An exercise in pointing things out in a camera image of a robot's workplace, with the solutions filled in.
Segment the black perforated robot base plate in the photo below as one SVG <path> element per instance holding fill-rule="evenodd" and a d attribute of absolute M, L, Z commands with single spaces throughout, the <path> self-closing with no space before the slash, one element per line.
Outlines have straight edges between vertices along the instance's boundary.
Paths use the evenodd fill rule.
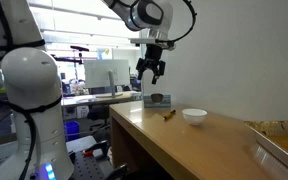
<path fill-rule="evenodd" d="M 70 159 L 74 171 L 69 180 L 104 180 L 112 171 L 112 165 L 101 150 L 95 150 L 91 156 L 71 151 Z"/>

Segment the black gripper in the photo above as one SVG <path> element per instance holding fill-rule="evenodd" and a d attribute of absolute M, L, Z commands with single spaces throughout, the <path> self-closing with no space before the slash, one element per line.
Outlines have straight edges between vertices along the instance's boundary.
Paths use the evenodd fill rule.
<path fill-rule="evenodd" d="M 161 60 L 163 49 L 156 45 L 146 45 L 145 58 L 140 58 L 136 65 L 138 80 L 142 80 L 144 71 L 153 71 L 152 84 L 156 85 L 160 76 L 164 74 L 166 63 Z"/>

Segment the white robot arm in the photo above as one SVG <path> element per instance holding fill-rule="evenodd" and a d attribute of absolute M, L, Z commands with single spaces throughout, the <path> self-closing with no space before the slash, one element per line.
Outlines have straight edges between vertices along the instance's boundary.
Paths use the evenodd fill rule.
<path fill-rule="evenodd" d="M 0 0 L 0 84 L 18 141 L 0 164 L 0 180 L 69 180 L 74 165 L 65 142 L 61 80 L 27 0 Z"/>

